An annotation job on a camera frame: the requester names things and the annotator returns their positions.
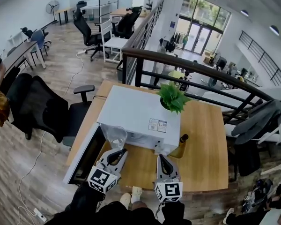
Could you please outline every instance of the wooden floor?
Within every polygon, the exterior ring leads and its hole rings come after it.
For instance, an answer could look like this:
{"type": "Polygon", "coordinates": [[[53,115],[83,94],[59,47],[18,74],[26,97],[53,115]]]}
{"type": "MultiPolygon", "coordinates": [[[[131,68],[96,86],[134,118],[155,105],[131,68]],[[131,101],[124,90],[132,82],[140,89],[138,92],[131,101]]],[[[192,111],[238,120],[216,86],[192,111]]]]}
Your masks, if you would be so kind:
{"type": "MultiPolygon", "coordinates": [[[[43,70],[41,65],[37,64],[33,72],[29,67],[24,72],[39,75],[51,89],[62,96],[71,77],[81,70],[82,62],[76,58],[76,53],[85,46],[81,33],[72,23],[63,26],[52,25],[47,30],[50,32],[48,39],[52,41],[48,57],[44,57],[47,68],[43,70]]],[[[81,100],[78,95],[73,94],[75,87],[94,84],[97,89],[103,79],[117,80],[116,65],[104,63],[102,54],[96,55],[93,62],[89,60],[90,54],[82,54],[81,57],[84,61],[84,68],[80,74],[75,76],[69,91],[64,96],[69,103],[81,100]]],[[[33,166],[40,151],[40,140],[43,134],[43,131],[36,130],[33,132],[32,139],[27,141],[25,135],[8,122],[0,128],[0,225],[18,223],[17,208],[23,206],[18,191],[19,181],[33,166]]],[[[267,152],[260,154],[263,170],[281,163],[280,147],[272,146],[271,151],[272,158],[267,152]]],[[[21,185],[23,199],[30,211],[36,207],[43,214],[52,215],[63,211],[65,206],[71,202],[77,187],[62,183],[67,170],[65,163],[68,154],[68,147],[58,144],[50,134],[44,136],[43,152],[36,167],[21,185]]],[[[221,224],[228,208],[240,208],[241,200],[259,178],[258,174],[256,172],[239,178],[237,182],[229,184],[229,189],[223,191],[184,194],[182,202],[185,204],[185,218],[190,219],[194,225],[221,224]]],[[[281,181],[281,172],[270,177],[275,184],[278,184],[281,181]]],[[[113,188],[107,194],[103,205],[119,200],[120,196],[129,190],[130,188],[113,188]]],[[[142,200],[153,212],[156,212],[158,202],[154,192],[144,191],[142,200]]],[[[22,224],[32,224],[23,209],[20,209],[20,214],[22,224]]],[[[159,214],[159,219],[163,220],[162,214],[159,214]]],[[[38,218],[34,218],[34,222],[42,224],[38,218]]]]}

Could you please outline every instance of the plant pot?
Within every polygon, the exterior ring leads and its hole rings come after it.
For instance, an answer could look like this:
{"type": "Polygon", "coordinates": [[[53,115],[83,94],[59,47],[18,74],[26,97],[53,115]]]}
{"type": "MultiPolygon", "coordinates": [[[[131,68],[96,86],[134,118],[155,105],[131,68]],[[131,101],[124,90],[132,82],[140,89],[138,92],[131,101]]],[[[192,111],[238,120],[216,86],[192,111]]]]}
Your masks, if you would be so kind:
{"type": "Polygon", "coordinates": [[[170,111],[170,109],[168,108],[168,106],[166,105],[166,103],[163,102],[162,97],[160,98],[160,104],[161,104],[166,110],[169,110],[169,111],[170,111]]]}

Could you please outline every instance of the ceiling light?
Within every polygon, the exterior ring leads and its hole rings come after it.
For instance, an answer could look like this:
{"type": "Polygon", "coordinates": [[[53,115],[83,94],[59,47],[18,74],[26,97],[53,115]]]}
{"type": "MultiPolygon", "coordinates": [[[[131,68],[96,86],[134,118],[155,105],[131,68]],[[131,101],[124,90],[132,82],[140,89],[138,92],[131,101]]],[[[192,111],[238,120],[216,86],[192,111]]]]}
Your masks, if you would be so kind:
{"type": "Polygon", "coordinates": [[[270,30],[272,30],[274,34],[279,36],[279,30],[278,30],[278,28],[275,25],[271,25],[270,26],[270,30]]]}
{"type": "Polygon", "coordinates": [[[240,12],[241,12],[243,15],[247,16],[247,17],[249,16],[249,14],[248,14],[248,12],[247,12],[246,10],[241,10],[240,12]]]}

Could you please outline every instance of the microwave label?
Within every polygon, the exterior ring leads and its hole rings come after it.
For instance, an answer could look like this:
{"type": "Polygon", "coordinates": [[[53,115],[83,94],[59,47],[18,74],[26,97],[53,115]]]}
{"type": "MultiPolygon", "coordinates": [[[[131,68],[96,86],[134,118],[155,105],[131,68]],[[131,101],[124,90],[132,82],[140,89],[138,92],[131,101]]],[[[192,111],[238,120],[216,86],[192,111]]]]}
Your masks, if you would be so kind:
{"type": "Polygon", "coordinates": [[[166,121],[162,121],[162,120],[158,120],[158,119],[150,118],[148,129],[156,131],[156,132],[166,133],[166,131],[167,131],[167,122],[166,121]]]}

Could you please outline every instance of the wooden handrail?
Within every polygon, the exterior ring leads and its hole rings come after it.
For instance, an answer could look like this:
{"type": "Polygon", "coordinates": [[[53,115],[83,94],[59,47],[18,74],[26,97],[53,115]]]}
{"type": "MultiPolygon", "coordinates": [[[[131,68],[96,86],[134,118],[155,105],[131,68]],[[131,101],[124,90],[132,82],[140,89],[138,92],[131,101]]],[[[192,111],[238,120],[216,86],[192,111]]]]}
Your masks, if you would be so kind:
{"type": "Polygon", "coordinates": [[[206,75],[209,77],[213,77],[222,82],[231,84],[237,88],[240,88],[244,91],[252,93],[255,96],[257,96],[261,99],[264,99],[266,101],[273,99],[271,96],[267,95],[266,93],[256,89],[253,86],[250,86],[250,85],[246,84],[245,82],[242,82],[228,74],[225,74],[225,73],[217,71],[215,69],[203,66],[198,63],[194,63],[189,60],[185,60],[182,58],[176,58],[174,56],[170,56],[170,55],[163,54],[160,52],[153,52],[153,51],[137,49],[137,48],[130,48],[130,47],[124,48],[122,50],[122,53],[124,55],[126,55],[127,57],[140,58],[140,59],[144,59],[144,60],[164,63],[164,64],[171,65],[174,67],[180,67],[185,70],[192,70],[196,73],[203,74],[203,75],[206,75]]]}

